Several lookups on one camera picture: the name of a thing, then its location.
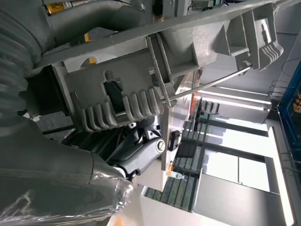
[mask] bolt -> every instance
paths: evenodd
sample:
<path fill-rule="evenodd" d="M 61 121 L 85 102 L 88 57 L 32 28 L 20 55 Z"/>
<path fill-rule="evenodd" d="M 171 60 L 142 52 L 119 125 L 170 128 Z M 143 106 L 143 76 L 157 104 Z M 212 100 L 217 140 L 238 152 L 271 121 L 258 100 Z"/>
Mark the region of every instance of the bolt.
<path fill-rule="evenodd" d="M 163 140 L 158 140 L 157 143 L 158 152 L 164 152 L 165 150 L 165 142 Z"/>

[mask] orange object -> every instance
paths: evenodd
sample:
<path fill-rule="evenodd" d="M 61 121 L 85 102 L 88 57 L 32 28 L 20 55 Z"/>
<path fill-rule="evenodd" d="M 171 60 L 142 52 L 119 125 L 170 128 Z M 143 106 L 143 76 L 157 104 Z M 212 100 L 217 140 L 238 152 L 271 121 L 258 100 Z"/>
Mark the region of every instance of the orange object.
<path fill-rule="evenodd" d="M 117 218 L 117 220 L 115 222 L 114 226 L 123 226 L 121 217 Z"/>
<path fill-rule="evenodd" d="M 174 169 L 173 161 L 170 161 L 170 162 L 168 164 L 168 166 L 167 166 L 167 172 L 166 172 L 166 175 L 168 176 L 168 177 L 170 176 L 171 171 L 173 171 L 173 169 Z"/>

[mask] window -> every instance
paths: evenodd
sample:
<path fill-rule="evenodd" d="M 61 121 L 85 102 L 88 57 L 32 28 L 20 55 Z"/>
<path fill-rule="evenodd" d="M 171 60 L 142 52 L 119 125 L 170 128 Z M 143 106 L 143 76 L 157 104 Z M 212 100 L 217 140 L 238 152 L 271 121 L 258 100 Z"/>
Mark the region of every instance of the window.
<path fill-rule="evenodd" d="M 203 173 L 269 192 L 266 163 L 205 149 Z"/>
<path fill-rule="evenodd" d="M 205 150 L 203 160 L 203 173 L 238 182 L 238 166 L 237 156 Z"/>
<path fill-rule="evenodd" d="M 273 157 L 269 137 L 209 125 L 206 142 L 236 150 Z"/>

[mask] fluorescent light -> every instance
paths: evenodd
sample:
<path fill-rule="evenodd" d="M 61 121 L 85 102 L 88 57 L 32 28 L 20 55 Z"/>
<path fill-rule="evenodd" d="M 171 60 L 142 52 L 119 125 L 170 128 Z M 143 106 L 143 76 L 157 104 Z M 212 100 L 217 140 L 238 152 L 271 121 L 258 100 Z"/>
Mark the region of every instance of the fluorescent light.
<path fill-rule="evenodd" d="M 245 90 L 240 90 L 240 89 L 232 89 L 232 88 L 222 87 L 222 86 L 219 86 L 218 88 L 221 88 L 221 89 L 229 89 L 229 90 L 235 90 L 235 91 L 239 91 L 239 92 L 244 92 L 244 93 L 253 93 L 253 94 L 267 96 L 267 94 L 266 94 L 266 93 L 256 93 L 256 92 L 250 92 L 250 91 L 245 91 Z"/>
<path fill-rule="evenodd" d="M 204 97 L 202 99 L 203 100 L 207 100 L 207 101 L 217 102 L 217 103 L 224 104 L 224 105 L 244 107 L 244 108 L 249 108 L 249 109 L 253 109 L 253 110 L 260 110 L 260 111 L 264 111 L 265 110 L 263 107 L 255 107 L 255 106 L 251 106 L 251 105 L 243 105 L 243 104 L 238 104 L 238 103 L 235 103 L 235 102 L 225 101 L 225 100 L 217 100 L 217 99 L 207 98 L 207 97 Z"/>
<path fill-rule="evenodd" d="M 200 91 L 198 91 L 198 92 L 199 92 L 199 93 L 204 93 L 204 94 L 210 94 L 210 95 L 214 95 L 214 96 L 220 96 L 220 97 L 229 97 L 229 98 L 238 99 L 238 100 L 252 101 L 252 102 L 262 103 L 262 104 L 267 104 L 267 105 L 271 105 L 271 104 L 272 104 L 272 103 L 269 102 L 269 101 L 250 99 L 250 98 L 246 98 L 246 97 L 237 97 L 237 96 L 227 95 L 227 94 L 208 92 L 208 91 L 204 91 L 204 90 L 200 90 Z"/>
<path fill-rule="evenodd" d="M 289 201 L 289 196 L 287 194 L 287 187 L 285 186 L 284 172 L 282 172 L 281 165 L 280 162 L 279 153 L 278 152 L 276 146 L 276 140 L 274 137 L 274 132 L 272 127 L 269 130 L 269 139 L 270 142 L 270 147 L 273 153 L 273 160 L 275 165 L 275 170 L 276 172 L 278 186 L 279 187 L 280 199 L 281 200 L 283 212 L 284 213 L 284 219 L 287 226 L 291 226 L 293 224 L 293 217 Z"/>

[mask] yellow label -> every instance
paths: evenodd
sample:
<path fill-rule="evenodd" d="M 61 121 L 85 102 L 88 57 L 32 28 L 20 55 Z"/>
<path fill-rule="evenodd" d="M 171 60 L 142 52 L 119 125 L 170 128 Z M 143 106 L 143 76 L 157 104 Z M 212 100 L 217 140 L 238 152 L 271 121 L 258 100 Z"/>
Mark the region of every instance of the yellow label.
<path fill-rule="evenodd" d="M 47 4 L 46 7 L 50 14 L 57 13 L 65 9 L 64 4 L 63 4 L 63 2 Z"/>
<path fill-rule="evenodd" d="M 56 2 L 46 5 L 49 14 L 60 12 L 70 7 L 72 7 L 70 1 Z"/>

